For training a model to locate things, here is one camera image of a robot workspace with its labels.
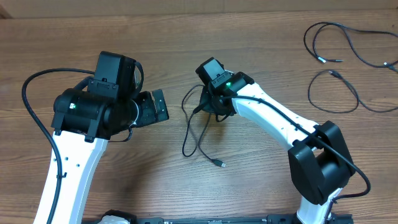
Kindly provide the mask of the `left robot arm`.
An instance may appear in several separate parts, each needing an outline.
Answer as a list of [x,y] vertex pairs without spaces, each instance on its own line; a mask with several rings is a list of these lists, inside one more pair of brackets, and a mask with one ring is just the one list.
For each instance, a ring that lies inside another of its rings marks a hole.
[[162,90],[143,91],[144,71],[133,58],[102,51],[96,70],[53,105],[47,129],[26,108],[52,147],[34,223],[81,223],[96,167],[112,136],[169,119]]

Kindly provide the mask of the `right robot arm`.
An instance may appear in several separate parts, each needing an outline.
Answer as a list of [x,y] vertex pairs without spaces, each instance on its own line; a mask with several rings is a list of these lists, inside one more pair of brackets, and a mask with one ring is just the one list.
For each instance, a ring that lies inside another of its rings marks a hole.
[[332,213],[333,199],[355,170],[339,127],[305,119],[272,99],[248,75],[233,73],[215,58],[196,70],[204,84],[199,108],[219,116],[238,114],[255,122],[288,153],[290,176],[302,196],[293,214],[268,215],[265,223],[352,223]]

